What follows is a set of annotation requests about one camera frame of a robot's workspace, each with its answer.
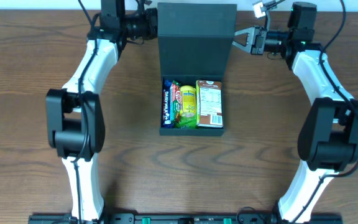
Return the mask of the blue Oreo cookie pack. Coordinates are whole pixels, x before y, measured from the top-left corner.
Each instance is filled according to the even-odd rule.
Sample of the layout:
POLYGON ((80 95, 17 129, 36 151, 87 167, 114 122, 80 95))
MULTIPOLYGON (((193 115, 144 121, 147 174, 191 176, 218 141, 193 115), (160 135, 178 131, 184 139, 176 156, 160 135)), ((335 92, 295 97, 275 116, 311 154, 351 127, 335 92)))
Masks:
POLYGON ((171 85, 172 85, 172 81, 164 80, 164 82, 163 82, 163 91, 164 92, 170 91, 171 85))

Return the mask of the purple Dairy Milk bar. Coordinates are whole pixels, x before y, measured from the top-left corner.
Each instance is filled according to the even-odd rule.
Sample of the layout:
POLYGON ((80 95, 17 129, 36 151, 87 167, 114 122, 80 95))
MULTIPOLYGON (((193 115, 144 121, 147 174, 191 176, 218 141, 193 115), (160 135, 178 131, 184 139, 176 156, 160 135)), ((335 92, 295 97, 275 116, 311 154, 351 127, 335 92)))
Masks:
POLYGON ((163 89, 162 96, 162 127, 163 128, 172 128, 173 122, 171 121, 170 116, 170 88, 165 87, 163 89))

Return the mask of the dark green folding box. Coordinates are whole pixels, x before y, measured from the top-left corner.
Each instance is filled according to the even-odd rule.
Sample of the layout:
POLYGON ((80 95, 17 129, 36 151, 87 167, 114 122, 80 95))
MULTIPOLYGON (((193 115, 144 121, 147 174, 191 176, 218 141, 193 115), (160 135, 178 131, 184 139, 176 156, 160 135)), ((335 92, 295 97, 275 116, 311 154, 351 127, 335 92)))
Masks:
POLYGON ((157 4, 161 80, 222 82, 234 40, 235 4, 157 4))

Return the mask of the brown white carton box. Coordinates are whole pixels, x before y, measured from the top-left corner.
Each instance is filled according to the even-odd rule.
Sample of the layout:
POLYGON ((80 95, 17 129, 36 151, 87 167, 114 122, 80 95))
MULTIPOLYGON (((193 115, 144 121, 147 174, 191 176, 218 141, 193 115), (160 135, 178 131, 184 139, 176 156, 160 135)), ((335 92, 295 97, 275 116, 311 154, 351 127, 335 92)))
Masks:
POLYGON ((223 127, 222 83, 196 81, 196 125, 203 128, 223 127))

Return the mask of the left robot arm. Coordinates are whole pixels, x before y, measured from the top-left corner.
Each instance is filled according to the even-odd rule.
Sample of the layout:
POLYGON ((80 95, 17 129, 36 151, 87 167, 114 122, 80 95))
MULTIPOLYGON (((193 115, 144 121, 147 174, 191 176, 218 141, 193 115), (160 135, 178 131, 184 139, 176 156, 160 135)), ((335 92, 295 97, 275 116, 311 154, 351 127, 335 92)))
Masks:
POLYGON ((76 72, 46 96, 48 143, 57 151, 70 180, 73 208, 50 223, 123 223, 104 208, 98 157, 105 139, 100 93, 127 43, 157 39, 163 83, 193 86, 222 81, 234 39, 235 4, 138 1, 127 14, 124 1, 103 1, 89 17, 86 52, 76 72))

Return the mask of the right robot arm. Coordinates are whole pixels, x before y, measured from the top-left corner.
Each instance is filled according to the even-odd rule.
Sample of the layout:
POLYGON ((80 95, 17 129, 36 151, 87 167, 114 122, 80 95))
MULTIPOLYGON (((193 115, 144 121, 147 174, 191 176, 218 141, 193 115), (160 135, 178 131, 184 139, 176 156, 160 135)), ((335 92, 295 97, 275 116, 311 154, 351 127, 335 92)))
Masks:
POLYGON ((313 39, 316 15, 315 4, 294 2, 286 32, 269 24, 245 30, 244 50, 280 55, 311 104, 298 135, 298 170, 273 210, 260 216, 263 223, 341 223, 341 216, 315 214, 313 207, 330 181, 358 169, 358 100, 336 78, 326 46, 313 39))

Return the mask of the green snack bag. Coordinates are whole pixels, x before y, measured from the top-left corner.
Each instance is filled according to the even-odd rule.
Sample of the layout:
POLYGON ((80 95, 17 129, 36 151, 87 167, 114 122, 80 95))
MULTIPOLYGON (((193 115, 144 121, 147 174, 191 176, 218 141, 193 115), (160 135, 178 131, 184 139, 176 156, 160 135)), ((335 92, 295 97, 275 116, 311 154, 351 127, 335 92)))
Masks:
POLYGON ((178 129, 196 129, 196 116, 193 117, 185 117, 181 116, 179 121, 177 121, 174 125, 175 128, 178 129))

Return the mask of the red KitKat bar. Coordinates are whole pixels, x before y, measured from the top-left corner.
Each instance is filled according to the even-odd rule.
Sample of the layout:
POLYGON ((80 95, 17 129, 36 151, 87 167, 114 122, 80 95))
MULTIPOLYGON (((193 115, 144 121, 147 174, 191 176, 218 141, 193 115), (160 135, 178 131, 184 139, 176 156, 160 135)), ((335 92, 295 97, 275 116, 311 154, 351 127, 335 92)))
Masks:
POLYGON ((170 87, 170 119, 174 122, 179 122, 180 120, 180 105, 181 105, 181 95, 180 95, 180 85, 175 80, 172 81, 170 87))

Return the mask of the yellow plastic jar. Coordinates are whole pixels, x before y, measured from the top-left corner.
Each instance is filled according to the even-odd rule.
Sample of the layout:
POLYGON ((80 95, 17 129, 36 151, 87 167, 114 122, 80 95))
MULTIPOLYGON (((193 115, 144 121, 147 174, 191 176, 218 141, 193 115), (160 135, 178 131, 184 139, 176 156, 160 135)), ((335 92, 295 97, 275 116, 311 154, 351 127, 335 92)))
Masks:
POLYGON ((180 88, 181 109, 180 115, 184 117, 194 117, 196 115, 196 89, 185 85, 180 88))

